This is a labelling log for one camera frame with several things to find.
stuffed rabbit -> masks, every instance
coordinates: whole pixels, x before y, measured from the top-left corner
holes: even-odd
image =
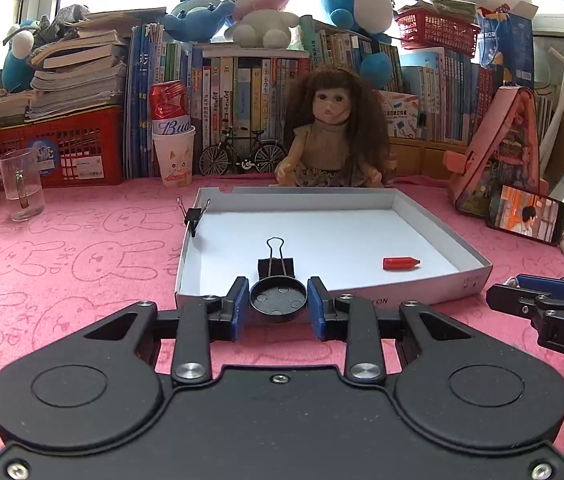
[[[289,27],[296,27],[299,18],[283,9],[289,0],[233,0],[235,22],[224,33],[229,41],[243,47],[286,48],[291,43]]]

budweiser can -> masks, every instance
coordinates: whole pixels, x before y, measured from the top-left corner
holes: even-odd
[[[169,81],[151,86],[149,92],[153,134],[173,135],[191,127],[187,107],[187,86],[184,81]]]

white paper tray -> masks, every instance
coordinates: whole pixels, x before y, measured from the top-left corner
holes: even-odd
[[[284,257],[293,258],[302,283],[319,276],[332,294],[353,292],[377,306],[475,294],[492,270],[462,237],[394,189],[203,188],[195,207],[208,199],[196,236],[185,235],[178,304],[204,294],[224,296],[236,276],[254,285],[257,260],[268,258],[273,236],[284,239]],[[421,264],[390,272],[382,269],[388,256],[412,256]]]

glass cup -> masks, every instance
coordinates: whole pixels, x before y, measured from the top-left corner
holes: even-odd
[[[26,148],[0,157],[6,203],[15,222],[28,220],[44,210],[37,151]]]

phone screen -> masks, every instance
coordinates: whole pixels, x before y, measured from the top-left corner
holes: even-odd
[[[488,224],[495,229],[556,243],[564,225],[564,204],[522,189],[502,186],[490,205]]]

